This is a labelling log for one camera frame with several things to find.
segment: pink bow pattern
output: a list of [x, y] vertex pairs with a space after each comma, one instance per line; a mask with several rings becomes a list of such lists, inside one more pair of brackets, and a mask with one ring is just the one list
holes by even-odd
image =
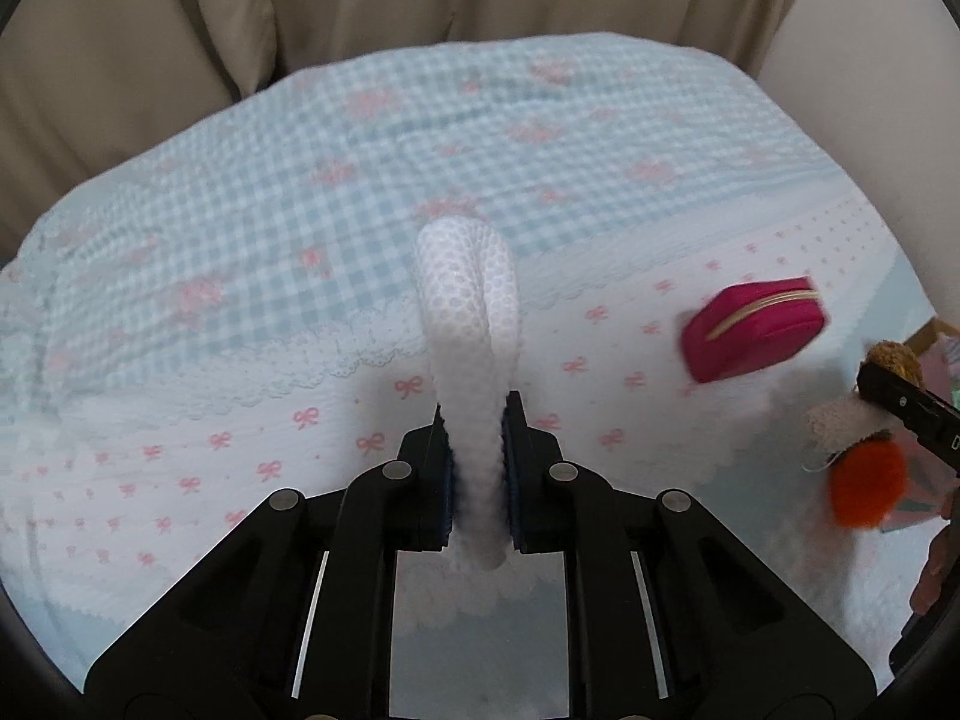
[[639, 386], [643, 386], [646, 383], [647, 383], [647, 377], [644, 376], [643, 373], [639, 370], [635, 371], [629, 376], [625, 376], [623, 379], [624, 386], [627, 389], [630, 389], [630, 391], [633, 391], [634, 389], [637, 389]]
[[244, 511], [227, 512], [226, 514], [224, 514], [224, 522], [226, 522], [227, 525], [230, 526], [230, 528], [235, 528], [237, 525], [240, 524], [240, 522], [246, 516], [247, 516], [247, 513]]
[[414, 376], [412, 379], [407, 381], [398, 381], [394, 382], [394, 389], [400, 393], [400, 400], [406, 400], [407, 395], [414, 394], [420, 395], [424, 391], [421, 389], [424, 386], [424, 377]]
[[303, 430], [306, 427], [312, 427], [320, 419], [320, 409], [311, 407], [294, 414], [294, 422], [297, 430]]
[[198, 493], [200, 491], [200, 477], [199, 476], [189, 476], [184, 479], [179, 480], [179, 488], [184, 491], [184, 495], [187, 493]]
[[610, 312], [607, 311], [606, 306], [597, 306], [587, 311], [586, 317], [593, 322], [593, 324], [598, 324], [599, 322], [603, 322], [604, 319], [608, 319]]
[[618, 443], [624, 442], [623, 431], [619, 428], [611, 430], [608, 434], [600, 437], [600, 445], [606, 447], [607, 450], [613, 450]]
[[539, 428], [540, 430], [559, 430], [560, 429], [560, 418], [555, 415], [555, 413], [549, 413], [546, 416], [542, 416], [540, 419], [534, 422], [534, 427]]
[[233, 439], [233, 435], [229, 433], [214, 433], [210, 437], [210, 446], [213, 447], [213, 451], [216, 452], [218, 449], [229, 449], [230, 441]]
[[360, 437], [360, 439], [357, 439], [357, 449], [363, 449], [364, 457], [371, 452], [382, 452], [385, 439], [386, 437], [382, 433], [374, 433], [368, 439]]
[[571, 360], [570, 362], [564, 362], [564, 363], [563, 363], [563, 370], [565, 370], [566, 372], [568, 372], [568, 373], [570, 373], [570, 374], [573, 374], [573, 373], [586, 373], [586, 372], [587, 372], [587, 358], [586, 358], [586, 357], [578, 357], [577, 359]]

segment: pink floral pattern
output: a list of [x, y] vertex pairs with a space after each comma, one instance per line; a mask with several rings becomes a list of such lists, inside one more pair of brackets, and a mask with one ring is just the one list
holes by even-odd
[[594, 122], [608, 122], [615, 119], [618, 111], [616, 108], [595, 108], [590, 111], [590, 118]]
[[400, 96], [392, 89], [367, 89], [347, 98], [347, 114], [352, 119], [369, 122], [400, 110]]
[[330, 278], [330, 261], [326, 251], [320, 247], [307, 247], [299, 254], [299, 265], [305, 271], [315, 272], [320, 278]]
[[573, 81], [573, 66], [566, 59], [544, 60], [531, 65], [530, 74], [551, 86], [569, 86]]
[[677, 172], [669, 162], [644, 159], [627, 169], [627, 177], [635, 181], [669, 184], [676, 180]]
[[461, 199], [454, 193], [450, 197], [438, 197], [438, 199], [420, 203], [414, 209], [414, 215], [423, 221], [431, 221], [435, 218], [477, 215], [477, 213], [473, 200]]
[[196, 278], [179, 284], [174, 293], [174, 317], [191, 330], [203, 327], [203, 315], [224, 300], [224, 284], [219, 278]]
[[59, 376], [74, 367], [76, 362], [70, 352], [61, 349], [61, 351], [56, 351], [47, 358], [47, 372]]
[[470, 149], [462, 143], [446, 143], [443, 146], [437, 146], [437, 152], [442, 157], [456, 157], [467, 154], [469, 151]]
[[320, 85], [325, 75], [325, 68], [306, 68], [293, 77], [293, 87], [299, 93], [311, 92]]
[[558, 205], [559, 203], [565, 202], [568, 197], [561, 191], [557, 191], [550, 187], [545, 187], [541, 189], [539, 193], [539, 199], [544, 205]]
[[340, 159], [320, 160], [314, 172], [310, 174], [310, 181], [325, 187], [339, 187], [357, 175], [356, 165]]
[[481, 79], [480, 74], [473, 74], [461, 87], [465, 95], [479, 95], [483, 91], [483, 79]]
[[558, 124], [545, 124], [539, 119], [531, 119], [526, 124], [515, 124], [507, 130], [515, 141], [520, 143], [549, 143], [563, 135], [563, 127]]

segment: pink zipper pouch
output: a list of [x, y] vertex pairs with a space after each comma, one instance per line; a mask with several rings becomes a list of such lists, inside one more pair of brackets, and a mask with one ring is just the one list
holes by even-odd
[[690, 319], [680, 348], [690, 375], [706, 384], [789, 360], [826, 326], [808, 278], [736, 284]]

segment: bed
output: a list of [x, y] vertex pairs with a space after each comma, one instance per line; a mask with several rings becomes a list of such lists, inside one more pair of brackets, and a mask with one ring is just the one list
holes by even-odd
[[[536, 426], [615, 487], [690, 490], [889, 683], [938, 526], [836, 528], [802, 414], [933, 309], [749, 76], [608, 33], [304, 69], [35, 225], [0, 277], [0, 577], [70, 680], [272, 490], [342, 488], [431, 421], [410, 265], [442, 215], [488, 220], [517, 258]], [[690, 380], [692, 312], [802, 274], [830, 317], [810, 347]], [[558, 560], [398, 573], [395, 714], [565, 712]]]

